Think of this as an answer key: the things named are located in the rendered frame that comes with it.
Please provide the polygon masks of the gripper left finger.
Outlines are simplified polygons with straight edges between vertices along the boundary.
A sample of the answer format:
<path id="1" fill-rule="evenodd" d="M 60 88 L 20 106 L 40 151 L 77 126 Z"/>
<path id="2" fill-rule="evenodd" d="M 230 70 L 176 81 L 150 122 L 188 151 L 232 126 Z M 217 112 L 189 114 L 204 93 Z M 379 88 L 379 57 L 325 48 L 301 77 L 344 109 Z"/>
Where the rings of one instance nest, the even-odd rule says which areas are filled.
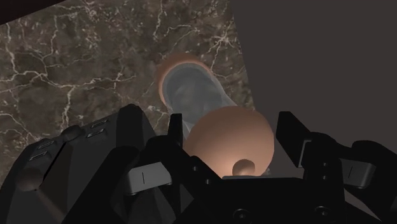
<path id="1" fill-rule="evenodd" d="M 126 177 L 128 195 L 159 189 L 176 216 L 173 224 L 223 224 L 223 211 L 215 196 L 220 178 L 182 145 L 182 116 L 173 114 L 168 133 L 145 138 L 150 126 L 142 113 L 120 113 L 116 144 L 135 146 L 139 152 Z"/>

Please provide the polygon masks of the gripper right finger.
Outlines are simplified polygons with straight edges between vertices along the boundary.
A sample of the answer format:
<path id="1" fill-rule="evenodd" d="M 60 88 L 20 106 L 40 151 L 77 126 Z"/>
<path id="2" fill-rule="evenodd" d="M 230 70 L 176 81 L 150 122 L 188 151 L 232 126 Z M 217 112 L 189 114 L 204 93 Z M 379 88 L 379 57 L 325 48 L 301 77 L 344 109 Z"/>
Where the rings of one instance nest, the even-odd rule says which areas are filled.
<path id="1" fill-rule="evenodd" d="M 311 132 L 293 113 L 281 111 L 276 138 L 296 167 L 304 169 L 314 224 L 347 224 L 345 192 L 355 196 L 383 224 L 397 224 L 397 154 L 369 140 L 344 146 Z"/>

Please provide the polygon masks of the black game controller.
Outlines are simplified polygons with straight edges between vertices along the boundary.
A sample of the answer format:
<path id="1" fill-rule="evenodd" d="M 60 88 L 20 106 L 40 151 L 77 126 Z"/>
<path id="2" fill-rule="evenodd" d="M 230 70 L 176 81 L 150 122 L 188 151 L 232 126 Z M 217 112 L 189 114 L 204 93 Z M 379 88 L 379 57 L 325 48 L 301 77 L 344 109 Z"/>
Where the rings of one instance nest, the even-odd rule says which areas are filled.
<path id="1" fill-rule="evenodd" d="M 61 224 L 109 152 L 155 135 L 139 106 L 28 145 L 0 189 L 0 224 Z"/>

